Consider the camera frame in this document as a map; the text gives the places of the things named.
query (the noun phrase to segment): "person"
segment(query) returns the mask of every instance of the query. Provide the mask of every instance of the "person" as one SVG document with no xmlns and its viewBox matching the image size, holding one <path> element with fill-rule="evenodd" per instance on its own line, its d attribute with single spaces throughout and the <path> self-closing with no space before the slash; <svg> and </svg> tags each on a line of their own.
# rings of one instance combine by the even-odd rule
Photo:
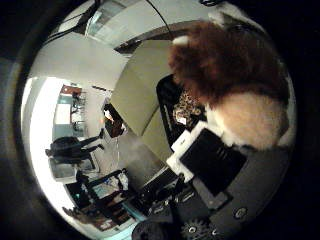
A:
<svg viewBox="0 0 320 240">
<path fill-rule="evenodd" d="M 98 144 L 93 147 L 83 148 L 88 144 L 102 139 L 104 136 L 104 130 L 101 129 L 100 133 L 96 137 L 91 137 L 82 141 L 78 138 L 69 136 L 56 139 L 50 144 L 50 149 L 46 149 L 45 153 L 48 157 L 52 157 L 59 163 L 79 164 L 82 160 L 90 158 L 90 153 L 97 148 L 104 149 L 102 144 Z"/>
</svg>

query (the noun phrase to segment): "white panel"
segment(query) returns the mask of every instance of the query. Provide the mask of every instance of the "white panel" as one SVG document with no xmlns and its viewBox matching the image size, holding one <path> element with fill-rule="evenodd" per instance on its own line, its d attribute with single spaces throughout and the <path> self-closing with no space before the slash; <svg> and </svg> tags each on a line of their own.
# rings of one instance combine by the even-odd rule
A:
<svg viewBox="0 0 320 240">
<path fill-rule="evenodd" d="M 70 104 L 57 104 L 54 122 L 55 124 L 70 124 Z"/>
</svg>

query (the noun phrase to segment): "black wire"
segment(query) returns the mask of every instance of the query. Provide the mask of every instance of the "black wire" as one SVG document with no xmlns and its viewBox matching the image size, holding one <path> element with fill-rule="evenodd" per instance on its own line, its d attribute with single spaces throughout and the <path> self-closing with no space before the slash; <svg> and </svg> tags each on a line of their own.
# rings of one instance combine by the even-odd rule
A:
<svg viewBox="0 0 320 240">
<path fill-rule="evenodd" d="M 77 18 L 77 17 L 82 16 L 83 14 L 85 14 L 85 12 L 84 12 L 84 13 L 80 13 L 80 14 L 72 17 L 72 18 L 68 18 L 67 20 L 64 20 L 61 24 L 66 23 L 66 22 L 69 22 L 69 21 L 71 21 L 72 19 L 75 19 L 75 18 Z"/>
<path fill-rule="evenodd" d="M 146 1 L 147 1 L 147 2 L 150 4 L 150 6 L 158 13 L 158 15 L 160 16 L 160 18 L 162 19 L 162 21 L 163 21 L 164 24 L 166 25 L 166 28 L 167 28 L 167 30 L 168 30 L 168 33 L 169 33 L 170 37 L 171 37 L 171 40 L 173 40 L 173 39 L 174 39 L 174 36 L 173 36 L 173 34 L 172 34 L 172 32 L 171 32 L 171 30 L 170 30 L 170 28 L 169 28 L 166 20 L 164 20 L 163 16 L 162 16 L 161 13 L 158 11 L 158 9 L 152 4 L 152 2 L 150 2 L 149 0 L 146 0 Z"/>
</svg>

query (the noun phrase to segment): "cable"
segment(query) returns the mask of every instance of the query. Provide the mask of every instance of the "cable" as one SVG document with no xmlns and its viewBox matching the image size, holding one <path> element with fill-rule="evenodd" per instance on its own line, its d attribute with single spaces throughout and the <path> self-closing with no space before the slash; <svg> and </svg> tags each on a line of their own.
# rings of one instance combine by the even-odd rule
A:
<svg viewBox="0 0 320 240">
<path fill-rule="evenodd" d="M 199 0 L 199 3 L 206 6 L 206 7 L 213 7 L 224 0 Z"/>
<path fill-rule="evenodd" d="M 158 15 L 160 16 L 160 18 L 162 19 L 162 21 L 163 21 L 164 24 L 166 25 L 166 28 L 167 28 L 167 30 L 168 30 L 168 33 L 169 33 L 170 37 L 171 37 L 171 40 L 173 40 L 173 39 L 174 39 L 174 36 L 173 36 L 173 34 L 172 34 L 172 32 L 171 32 L 171 30 L 170 30 L 170 28 L 169 28 L 166 20 L 164 20 L 163 16 L 162 16 L 161 13 L 158 11 L 158 9 L 152 4 L 152 2 L 150 2 L 149 0 L 146 0 L 146 2 L 149 3 L 150 6 L 158 13 Z"/>
<path fill-rule="evenodd" d="M 85 12 L 80 13 L 80 14 L 78 14 L 78 15 L 76 15 L 76 16 L 74 16 L 74 17 L 72 17 L 72 18 L 68 18 L 67 20 L 64 20 L 61 24 L 66 23 L 66 22 L 69 22 L 69 21 L 71 21 L 72 19 L 75 19 L 75 18 L 77 18 L 77 17 L 82 16 L 83 14 L 85 14 Z"/>
</svg>

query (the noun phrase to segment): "wall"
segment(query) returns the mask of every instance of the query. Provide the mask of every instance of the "wall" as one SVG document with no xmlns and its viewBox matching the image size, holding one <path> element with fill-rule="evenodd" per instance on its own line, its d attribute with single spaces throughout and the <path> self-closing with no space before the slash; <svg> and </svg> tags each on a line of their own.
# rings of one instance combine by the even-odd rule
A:
<svg viewBox="0 0 320 240">
<path fill-rule="evenodd" d="M 29 77 L 56 77 L 113 90 L 127 61 L 104 44 L 69 33 L 40 50 Z"/>
<path fill-rule="evenodd" d="M 168 24 L 198 19 L 208 19 L 212 8 L 195 0 L 152 0 Z M 108 21 L 94 36 L 111 47 L 143 33 L 165 26 L 157 12 L 146 2 L 140 1 Z"/>
</svg>

